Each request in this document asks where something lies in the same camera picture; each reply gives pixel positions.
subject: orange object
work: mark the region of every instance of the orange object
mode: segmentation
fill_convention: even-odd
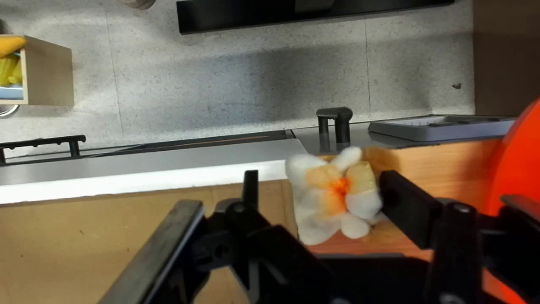
[[[493,159],[486,213],[498,215],[503,195],[540,203],[540,98],[515,122]]]
[[[0,58],[17,53],[27,44],[24,36],[0,36]]]

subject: gray tile wall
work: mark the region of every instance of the gray tile wall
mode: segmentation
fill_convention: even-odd
[[[351,21],[181,36],[176,2],[0,0],[15,34],[68,46],[76,107],[22,108],[0,142],[86,134],[86,147],[473,114],[471,0]]]

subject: black bracket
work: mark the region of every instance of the black bracket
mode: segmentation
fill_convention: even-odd
[[[19,149],[19,147],[39,147],[39,146],[61,146],[69,144],[71,159],[81,157],[79,142],[86,142],[84,135],[73,135],[73,137],[52,137],[52,139],[35,139],[35,141],[22,141],[22,142],[3,142],[0,144],[0,166],[7,164],[3,149]]]
[[[395,171],[380,176],[383,213],[419,247],[434,247],[442,203]]]
[[[351,130],[349,130],[351,119],[353,119],[353,110],[348,107],[319,108],[317,110],[319,141],[321,141],[322,152],[329,152],[329,124],[327,124],[327,120],[336,122],[334,130],[336,130],[338,151],[343,151],[351,146]]]

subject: white flower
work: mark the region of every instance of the white flower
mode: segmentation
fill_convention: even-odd
[[[348,239],[370,233],[381,200],[371,166],[361,161],[358,147],[344,149],[331,163],[294,156],[285,166],[299,237],[305,245],[322,244],[339,230]]]

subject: orange flower center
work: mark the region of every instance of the orange flower center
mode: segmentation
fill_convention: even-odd
[[[351,181],[348,178],[336,179],[329,183],[327,188],[327,200],[324,205],[324,211],[329,217],[344,213],[346,206],[346,195],[351,191]]]

